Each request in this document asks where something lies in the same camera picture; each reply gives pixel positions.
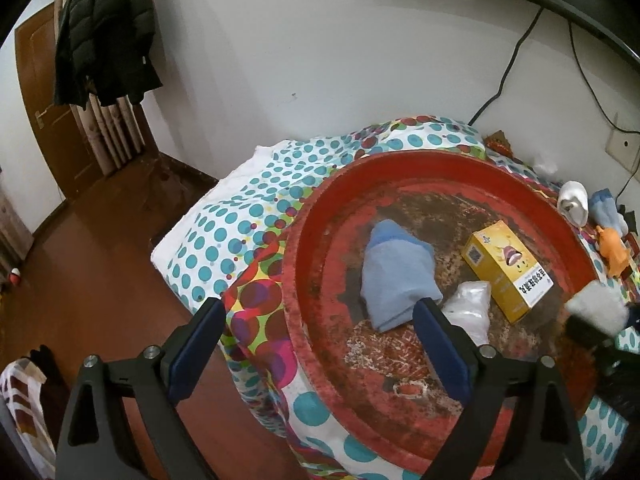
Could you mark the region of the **white sock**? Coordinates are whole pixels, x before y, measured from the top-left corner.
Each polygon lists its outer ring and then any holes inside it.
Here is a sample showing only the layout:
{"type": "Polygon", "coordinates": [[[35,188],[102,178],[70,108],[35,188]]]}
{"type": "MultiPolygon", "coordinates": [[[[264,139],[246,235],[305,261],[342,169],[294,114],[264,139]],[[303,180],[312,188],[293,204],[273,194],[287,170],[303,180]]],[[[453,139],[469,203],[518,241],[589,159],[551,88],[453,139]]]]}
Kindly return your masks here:
{"type": "Polygon", "coordinates": [[[576,292],[565,303],[565,309],[610,337],[622,332],[629,320],[629,308],[622,296],[598,280],[576,292]]]}
{"type": "Polygon", "coordinates": [[[589,218],[588,200],[588,192],[580,182],[567,181],[559,190],[556,209],[572,226],[583,228],[589,218]]]}

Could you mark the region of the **yellow cartoon carton box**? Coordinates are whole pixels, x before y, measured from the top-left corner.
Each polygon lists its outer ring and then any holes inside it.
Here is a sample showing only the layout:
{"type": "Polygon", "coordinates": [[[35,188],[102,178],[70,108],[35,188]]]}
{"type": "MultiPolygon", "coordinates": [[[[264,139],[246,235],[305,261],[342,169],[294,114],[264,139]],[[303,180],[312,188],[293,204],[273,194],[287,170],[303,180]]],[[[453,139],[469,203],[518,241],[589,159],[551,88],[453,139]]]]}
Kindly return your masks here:
{"type": "Polygon", "coordinates": [[[553,287],[551,276],[502,220],[472,233],[462,257],[480,281],[490,284],[492,299],[511,324],[553,287]]]}

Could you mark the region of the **orange plush toy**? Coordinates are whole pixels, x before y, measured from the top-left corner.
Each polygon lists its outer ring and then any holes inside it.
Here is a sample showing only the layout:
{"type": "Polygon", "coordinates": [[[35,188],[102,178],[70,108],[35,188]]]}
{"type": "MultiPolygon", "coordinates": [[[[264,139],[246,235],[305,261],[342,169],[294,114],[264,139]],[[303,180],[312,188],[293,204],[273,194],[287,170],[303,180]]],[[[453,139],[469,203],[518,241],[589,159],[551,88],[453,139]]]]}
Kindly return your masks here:
{"type": "Polygon", "coordinates": [[[616,229],[596,226],[598,251],[605,260],[609,278],[619,278],[630,266],[630,252],[616,229]]]}

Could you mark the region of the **clear plastic bag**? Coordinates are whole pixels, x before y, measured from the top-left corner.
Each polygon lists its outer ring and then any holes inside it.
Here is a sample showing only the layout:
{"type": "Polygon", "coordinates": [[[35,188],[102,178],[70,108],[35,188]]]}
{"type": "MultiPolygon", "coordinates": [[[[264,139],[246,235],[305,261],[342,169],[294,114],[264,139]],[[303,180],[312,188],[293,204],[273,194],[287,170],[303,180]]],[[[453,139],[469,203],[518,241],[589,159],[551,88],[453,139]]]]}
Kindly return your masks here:
{"type": "Polygon", "coordinates": [[[442,314],[459,326],[477,347],[489,344],[491,286],[486,281],[463,282],[442,305],[442,314]]]}

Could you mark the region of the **blue sock pair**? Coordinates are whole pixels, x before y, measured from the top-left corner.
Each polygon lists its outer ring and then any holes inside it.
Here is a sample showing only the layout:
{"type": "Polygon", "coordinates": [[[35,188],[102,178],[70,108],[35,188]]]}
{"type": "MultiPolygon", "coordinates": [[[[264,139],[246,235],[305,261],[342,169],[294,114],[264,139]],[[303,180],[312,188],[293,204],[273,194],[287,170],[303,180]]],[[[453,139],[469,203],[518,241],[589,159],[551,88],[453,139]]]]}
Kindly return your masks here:
{"type": "Polygon", "coordinates": [[[589,197],[589,215],[593,222],[602,229],[614,229],[619,237],[628,234],[628,226],[624,216],[617,210],[611,191],[602,188],[589,197]]]}

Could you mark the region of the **light blue sock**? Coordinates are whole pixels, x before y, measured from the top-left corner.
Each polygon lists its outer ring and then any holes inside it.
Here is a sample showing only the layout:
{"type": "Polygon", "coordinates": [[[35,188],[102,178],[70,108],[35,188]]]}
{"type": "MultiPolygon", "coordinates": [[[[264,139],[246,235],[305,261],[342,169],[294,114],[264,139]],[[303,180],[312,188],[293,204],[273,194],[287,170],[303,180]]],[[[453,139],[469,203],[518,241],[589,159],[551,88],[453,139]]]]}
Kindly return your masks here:
{"type": "Polygon", "coordinates": [[[373,329],[385,333],[408,323],[421,299],[439,304],[435,269],[431,244],[393,220],[378,222],[364,251],[360,290],[373,329]]]}

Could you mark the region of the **white crumpled tissue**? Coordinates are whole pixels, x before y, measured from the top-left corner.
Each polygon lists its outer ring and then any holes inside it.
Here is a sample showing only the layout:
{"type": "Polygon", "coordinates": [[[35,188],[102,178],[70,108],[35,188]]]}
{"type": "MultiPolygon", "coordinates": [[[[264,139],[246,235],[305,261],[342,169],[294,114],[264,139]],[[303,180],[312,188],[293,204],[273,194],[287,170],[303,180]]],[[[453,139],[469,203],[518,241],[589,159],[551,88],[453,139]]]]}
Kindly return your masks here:
{"type": "Polygon", "coordinates": [[[538,176],[548,180],[553,180],[558,173],[558,166],[556,166],[556,163],[553,160],[548,159],[548,157],[543,154],[537,154],[534,157],[532,168],[538,176]]]}

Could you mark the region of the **small red wrapper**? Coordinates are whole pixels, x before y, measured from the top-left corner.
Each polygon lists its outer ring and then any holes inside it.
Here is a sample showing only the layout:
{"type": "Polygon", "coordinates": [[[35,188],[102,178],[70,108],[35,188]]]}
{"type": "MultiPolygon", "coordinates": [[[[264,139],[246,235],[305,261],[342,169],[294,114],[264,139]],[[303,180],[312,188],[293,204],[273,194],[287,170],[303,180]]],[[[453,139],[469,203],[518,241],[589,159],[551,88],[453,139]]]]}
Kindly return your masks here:
{"type": "Polygon", "coordinates": [[[502,130],[498,130],[491,133],[489,136],[485,136],[483,142],[486,148],[489,148],[491,151],[507,158],[513,157],[511,144],[502,130]]]}

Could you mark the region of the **colourful polka dot cloth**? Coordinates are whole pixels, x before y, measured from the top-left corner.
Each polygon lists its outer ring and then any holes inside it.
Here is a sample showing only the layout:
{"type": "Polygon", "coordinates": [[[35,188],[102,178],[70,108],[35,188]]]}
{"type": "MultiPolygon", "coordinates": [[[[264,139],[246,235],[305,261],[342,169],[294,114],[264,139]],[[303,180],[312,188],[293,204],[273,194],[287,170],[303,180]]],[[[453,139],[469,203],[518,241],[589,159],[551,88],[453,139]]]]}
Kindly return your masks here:
{"type": "Polygon", "coordinates": [[[258,148],[151,259],[189,310],[222,300],[220,346],[235,387],[310,478],[416,479],[462,404],[432,370],[413,311],[393,330],[373,329],[360,295],[364,251],[386,219],[431,244],[441,309],[476,280],[462,257],[471,234],[502,220],[553,287],[513,324],[492,304],[489,344],[513,359],[556,359],[595,479],[622,457],[630,426],[593,394],[592,363],[564,335],[564,302],[593,280],[628,302],[639,284],[608,277],[596,228],[574,228],[556,211],[559,189],[463,122],[408,117],[258,148]]]}

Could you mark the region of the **brown wooden door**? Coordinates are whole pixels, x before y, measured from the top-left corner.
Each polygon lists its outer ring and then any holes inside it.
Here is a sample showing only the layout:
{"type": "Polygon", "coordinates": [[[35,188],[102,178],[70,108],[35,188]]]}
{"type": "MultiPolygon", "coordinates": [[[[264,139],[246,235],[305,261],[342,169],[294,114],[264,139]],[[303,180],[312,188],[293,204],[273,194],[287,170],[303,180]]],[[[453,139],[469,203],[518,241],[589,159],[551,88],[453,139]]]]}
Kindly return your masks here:
{"type": "Polygon", "coordinates": [[[14,40],[18,82],[40,152],[64,196],[77,200],[102,171],[72,109],[54,104],[54,6],[18,25],[14,40]]]}

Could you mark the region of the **black hanging jacket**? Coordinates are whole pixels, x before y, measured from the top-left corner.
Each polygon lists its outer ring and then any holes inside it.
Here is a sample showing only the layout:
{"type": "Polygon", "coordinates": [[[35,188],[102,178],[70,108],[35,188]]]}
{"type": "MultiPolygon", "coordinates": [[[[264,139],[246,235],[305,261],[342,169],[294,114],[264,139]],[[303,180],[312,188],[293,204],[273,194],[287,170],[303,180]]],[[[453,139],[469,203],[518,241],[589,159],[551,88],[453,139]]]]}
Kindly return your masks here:
{"type": "Polygon", "coordinates": [[[120,98],[139,104],[162,86],[150,60],[153,0],[67,0],[55,51],[54,102],[103,106],[120,98]]]}

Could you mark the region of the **white wall socket plate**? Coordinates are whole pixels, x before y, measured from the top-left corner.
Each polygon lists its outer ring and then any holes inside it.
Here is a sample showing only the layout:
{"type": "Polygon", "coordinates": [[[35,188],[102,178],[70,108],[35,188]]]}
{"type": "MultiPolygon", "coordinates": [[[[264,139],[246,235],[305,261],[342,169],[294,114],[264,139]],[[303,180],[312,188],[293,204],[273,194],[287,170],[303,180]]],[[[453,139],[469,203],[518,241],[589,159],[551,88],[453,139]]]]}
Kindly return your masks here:
{"type": "Polygon", "coordinates": [[[631,172],[639,158],[640,136],[638,133],[623,133],[616,129],[610,131],[605,153],[612,157],[625,170],[631,172]]]}

